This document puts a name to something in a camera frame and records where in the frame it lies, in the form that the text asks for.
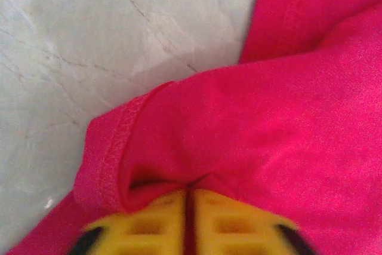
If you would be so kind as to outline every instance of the clothing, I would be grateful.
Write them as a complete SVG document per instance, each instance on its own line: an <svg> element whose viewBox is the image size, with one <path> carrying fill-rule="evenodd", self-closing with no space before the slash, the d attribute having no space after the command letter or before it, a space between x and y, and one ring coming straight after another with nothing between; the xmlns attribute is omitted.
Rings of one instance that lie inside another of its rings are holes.
<svg viewBox="0 0 382 255"><path fill-rule="evenodd" d="M94 119L70 194L9 254L205 188L289 217L319 254L382 254L382 0L257 0L240 65Z"/></svg>

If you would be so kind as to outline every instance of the gray floor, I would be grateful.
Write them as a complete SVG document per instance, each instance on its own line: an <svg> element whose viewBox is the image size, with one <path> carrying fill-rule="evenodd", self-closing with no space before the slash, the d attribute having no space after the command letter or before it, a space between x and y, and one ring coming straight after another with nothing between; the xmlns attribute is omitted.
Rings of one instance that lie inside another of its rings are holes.
<svg viewBox="0 0 382 255"><path fill-rule="evenodd" d="M89 121L234 64L254 0L1 0L0 253L71 189Z"/></svg>

